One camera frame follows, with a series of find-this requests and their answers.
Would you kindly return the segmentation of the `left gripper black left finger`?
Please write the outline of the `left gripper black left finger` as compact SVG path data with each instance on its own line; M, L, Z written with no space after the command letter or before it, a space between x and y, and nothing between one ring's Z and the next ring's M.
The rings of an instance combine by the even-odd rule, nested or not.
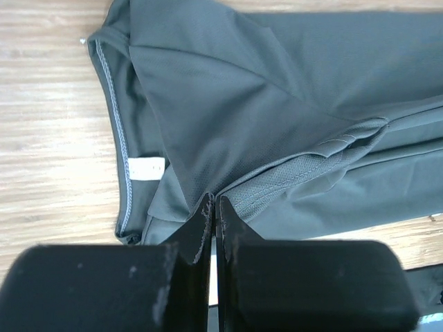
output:
M212 194L155 246L42 245L1 287L2 331L205 331Z

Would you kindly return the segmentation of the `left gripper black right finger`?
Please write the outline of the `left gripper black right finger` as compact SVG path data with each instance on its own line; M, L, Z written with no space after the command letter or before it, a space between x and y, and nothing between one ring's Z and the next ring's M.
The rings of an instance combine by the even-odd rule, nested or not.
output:
M225 196L215 208L221 331L412 331L420 318L378 241L263 239Z

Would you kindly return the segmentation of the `grey t shirt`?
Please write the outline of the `grey t shirt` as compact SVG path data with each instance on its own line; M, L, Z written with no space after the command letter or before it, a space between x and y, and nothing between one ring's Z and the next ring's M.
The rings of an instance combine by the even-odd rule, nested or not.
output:
M442 211L442 14L115 1L88 49L116 143L116 237L225 196L267 239Z

